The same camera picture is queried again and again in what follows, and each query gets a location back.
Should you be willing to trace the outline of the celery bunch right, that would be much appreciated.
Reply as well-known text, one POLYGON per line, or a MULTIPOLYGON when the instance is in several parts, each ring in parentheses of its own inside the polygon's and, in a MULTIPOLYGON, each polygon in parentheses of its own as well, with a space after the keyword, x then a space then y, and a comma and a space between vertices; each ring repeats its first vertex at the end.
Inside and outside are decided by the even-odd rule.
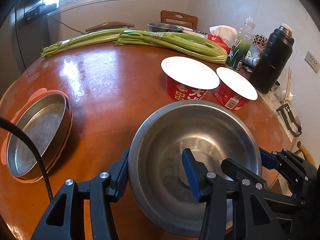
POLYGON ((224 64, 227 60, 227 51, 217 43, 186 33, 126 30, 120 34, 120 38, 115 41, 115 44, 162 47, 210 63, 224 64))

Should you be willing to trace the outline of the celery bunch left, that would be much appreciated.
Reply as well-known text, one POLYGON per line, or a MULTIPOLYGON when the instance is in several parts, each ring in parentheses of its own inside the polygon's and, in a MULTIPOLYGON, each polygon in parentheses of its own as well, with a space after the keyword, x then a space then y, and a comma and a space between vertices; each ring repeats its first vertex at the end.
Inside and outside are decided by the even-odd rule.
POLYGON ((41 57, 47 58, 75 48, 116 41, 126 28, 107 29, 59 41, 42 49, 41 57))

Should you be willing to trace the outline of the white dish with food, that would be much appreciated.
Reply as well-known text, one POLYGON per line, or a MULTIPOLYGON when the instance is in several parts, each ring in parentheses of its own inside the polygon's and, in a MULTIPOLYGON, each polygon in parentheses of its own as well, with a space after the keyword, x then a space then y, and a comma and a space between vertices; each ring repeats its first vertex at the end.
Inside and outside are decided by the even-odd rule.
POLYGON ((208 34, 207 33, 204 33, 202 31, 196 31, 196 30, 193 30, 191 28, 188 28, 188 27, 183 27, 183 32, 184 33, 187 33, 187 34, 190 34, 190 35, 194 35, 194 36, 198 36, 198 37, 203 37, 203 38, 207 38, 208 34))

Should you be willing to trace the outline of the far metal bowl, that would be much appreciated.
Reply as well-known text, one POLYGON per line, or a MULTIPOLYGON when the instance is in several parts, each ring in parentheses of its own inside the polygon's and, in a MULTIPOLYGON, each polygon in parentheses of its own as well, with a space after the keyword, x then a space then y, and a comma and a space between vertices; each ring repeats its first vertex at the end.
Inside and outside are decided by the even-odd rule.
POLYGON ((182 33, 183 28, 167 23, 148 23, 149 30, 152 32, 175 32, 182 33))

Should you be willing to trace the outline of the wooden slat-back chair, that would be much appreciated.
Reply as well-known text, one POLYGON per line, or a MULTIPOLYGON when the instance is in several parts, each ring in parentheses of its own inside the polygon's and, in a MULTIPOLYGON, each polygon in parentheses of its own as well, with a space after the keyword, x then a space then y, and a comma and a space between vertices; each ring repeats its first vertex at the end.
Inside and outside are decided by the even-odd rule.
POLYGON ((161 23, 175 24, 196 30, 198 18, 181 12, 162 10, 160 12, 161 23))

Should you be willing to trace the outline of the celery bunch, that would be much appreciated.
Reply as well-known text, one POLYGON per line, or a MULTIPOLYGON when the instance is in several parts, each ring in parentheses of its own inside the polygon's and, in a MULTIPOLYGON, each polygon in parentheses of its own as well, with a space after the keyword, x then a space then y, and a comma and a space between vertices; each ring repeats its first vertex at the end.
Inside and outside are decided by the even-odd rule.
POLYGON ((42 49, 41 57, 47 58, 75 48, 116 41, 126 28, 107 29, 59 41, 42 49))
POLYGON ((126 30, 120 34, 120 38, 115 41, 115 44, 162 47, 210 63, 224 64, 227 60, 227 51, 217 43, 186 33, 126 30))

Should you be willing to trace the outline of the green label plastic bottle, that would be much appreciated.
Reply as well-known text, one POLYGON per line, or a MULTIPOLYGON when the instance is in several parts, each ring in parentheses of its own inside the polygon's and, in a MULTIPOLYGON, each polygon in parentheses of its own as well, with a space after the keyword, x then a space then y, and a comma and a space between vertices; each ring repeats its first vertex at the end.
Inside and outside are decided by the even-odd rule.
POLYGON ((232 70, 240 70, 254 40, 254 29, 254 19, 252 17, 247 18, 244 25, 238 29, 237 37, 225 62, 226 67, 232 70))

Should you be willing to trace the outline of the wooden chopsticks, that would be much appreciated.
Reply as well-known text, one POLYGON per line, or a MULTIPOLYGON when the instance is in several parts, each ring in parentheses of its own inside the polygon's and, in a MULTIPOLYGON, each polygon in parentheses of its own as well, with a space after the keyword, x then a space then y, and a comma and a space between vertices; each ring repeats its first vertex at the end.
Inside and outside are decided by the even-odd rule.
POLYGON ((284 103, 289 103, 290 88, 291 88, 291 75, 292 75, 292 70, 291 70, 291 68, 289 68, 284 103))

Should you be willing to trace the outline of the red paper bowl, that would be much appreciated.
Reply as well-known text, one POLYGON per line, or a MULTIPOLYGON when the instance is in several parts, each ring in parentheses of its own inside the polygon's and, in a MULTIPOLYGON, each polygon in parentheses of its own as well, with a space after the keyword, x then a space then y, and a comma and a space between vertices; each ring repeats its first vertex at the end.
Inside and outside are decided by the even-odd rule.
POLYGON ((236 111, 258 99, 256 89, 239 73, 226 67, 217 68, 216 73, 220 84, 214 89, 214 95, 227 109, 236 111))
POLYGON ((166 75, 167 93, 175 101, 201 100, 220 83, 214 70, 188 57, 167 57, 162 60, 161 69, 166 75))

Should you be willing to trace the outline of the stainless steel bowl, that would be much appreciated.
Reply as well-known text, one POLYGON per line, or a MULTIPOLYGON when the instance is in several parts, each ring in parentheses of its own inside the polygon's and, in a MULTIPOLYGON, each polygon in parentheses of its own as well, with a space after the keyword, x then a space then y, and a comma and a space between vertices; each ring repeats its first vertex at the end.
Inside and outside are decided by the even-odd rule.
POLYGON ((201 190, 208 173, 233 159, 261 175, 256 140, 232 112, 206 101, 180 101, 152 113, 133 137, 129 152, 131 190, 145 215, 163 230, 200 235, 206 205, 201 190))

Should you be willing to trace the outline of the black thermos flask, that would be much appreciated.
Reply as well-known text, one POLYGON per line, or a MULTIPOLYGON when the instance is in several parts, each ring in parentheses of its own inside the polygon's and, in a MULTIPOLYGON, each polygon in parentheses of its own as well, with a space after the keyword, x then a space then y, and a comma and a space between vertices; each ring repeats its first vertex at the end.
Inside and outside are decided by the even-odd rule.
POLYGON ((293 31, 281 23, 269 36, 267 45, 259 57, 249 82, 262 94, 267 94, 281 75, 292 54, 293 31))

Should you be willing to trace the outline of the red tissue pack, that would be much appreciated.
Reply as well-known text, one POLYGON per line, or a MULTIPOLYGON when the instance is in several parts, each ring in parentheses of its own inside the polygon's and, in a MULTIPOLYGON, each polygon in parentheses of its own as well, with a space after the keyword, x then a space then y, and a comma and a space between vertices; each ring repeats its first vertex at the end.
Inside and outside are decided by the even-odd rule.
POLYGON ((229 54, 236 40, 237 34, 237 30, 233 27, 228 25, 217 25, 209 28, 207 39, 217 43, 227 51, 227 54, 229 54))

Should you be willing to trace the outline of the black box on shelf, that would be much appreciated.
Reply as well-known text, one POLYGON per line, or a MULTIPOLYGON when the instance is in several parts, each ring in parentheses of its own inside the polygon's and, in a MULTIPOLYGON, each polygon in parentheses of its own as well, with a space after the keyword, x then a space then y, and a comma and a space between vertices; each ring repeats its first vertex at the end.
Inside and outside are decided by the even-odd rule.
POLYGON ((24 13, 24 21, 27 24, 37 19, 38 17, 48 14, 56 9, 57 9, 56 3, 52 3, 52 4, 39 3, 24 13))

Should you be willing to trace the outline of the black clamp tool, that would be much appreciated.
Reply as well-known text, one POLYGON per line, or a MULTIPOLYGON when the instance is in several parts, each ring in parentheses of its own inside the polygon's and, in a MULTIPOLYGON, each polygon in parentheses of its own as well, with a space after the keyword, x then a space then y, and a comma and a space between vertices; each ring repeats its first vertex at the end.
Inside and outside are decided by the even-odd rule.
POLYGON ((276 110, 282 117, 287 130, 293 137, 299 137, 302 134, 301 124, 295 119, 293 111, 288 103, 281 105, 276 110))

